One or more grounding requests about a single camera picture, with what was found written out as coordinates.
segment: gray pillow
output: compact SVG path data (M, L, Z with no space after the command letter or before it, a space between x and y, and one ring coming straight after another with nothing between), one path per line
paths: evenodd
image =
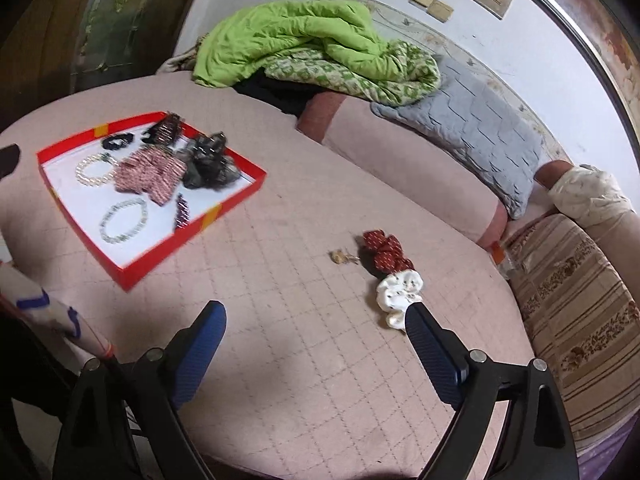
M417 130L478 176L518 219L533 190L542 136L465 66L438 63L442 86L417 103L392 108L372 103L376 115Z

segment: black scrunchie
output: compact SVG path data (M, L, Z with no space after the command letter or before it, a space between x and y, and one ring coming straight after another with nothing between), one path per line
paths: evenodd
M112 152L129 146L133 142L133 134L117 134L107 137L102 141L102 147Z

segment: beaded bracelet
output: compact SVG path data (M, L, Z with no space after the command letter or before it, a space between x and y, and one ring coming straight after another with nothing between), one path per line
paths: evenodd
M113 166L113 168L103 176L86 176L84 174L84 170L94 162L108 162ZM78 163L76 166L76 180L84 186L101 186L113 178L117 167L118 161L109 153L96 153L95 155L90 155L87 158L84 158Z
M131 205L139 205L141 207L142 216L140 217L138 224L133 229L127 231L126 233L123 233L118 236L109 236L106 231L106 226L109 220L111 220L111 218L120 209L124 209ZM120 203L117 203L116 205L112 205L111 208L107 211L107 214L102 218L102 221L100 222L100 236L105 242L109 244L119 244L121 242L125 242L130 238L133 238L135 235L137 235L140 232L140 230L146 225L147 216L148 216L148 213L146 209L146 202L141 198L133 198L131 200L125 200L124 202L120 202Z
M175 199L176 211L174 231L187 227L189 225L189 204L182 196L182 193L178 193L178 197Z

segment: light switch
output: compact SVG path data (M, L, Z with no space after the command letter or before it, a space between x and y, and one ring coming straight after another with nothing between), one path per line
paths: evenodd
M439 22L446 22L453 13L453 7L449 7L447 4L440 0L411 0L419 6L423 7L425 12L433 16Z

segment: red scrunchie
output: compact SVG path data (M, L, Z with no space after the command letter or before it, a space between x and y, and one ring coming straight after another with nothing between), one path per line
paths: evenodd
M401 270L415 270L414 264L402 254L402 246L398 239L386 236L383 230L366 231L362 238L365 247L374 253L373 263L380 272L391 274Z

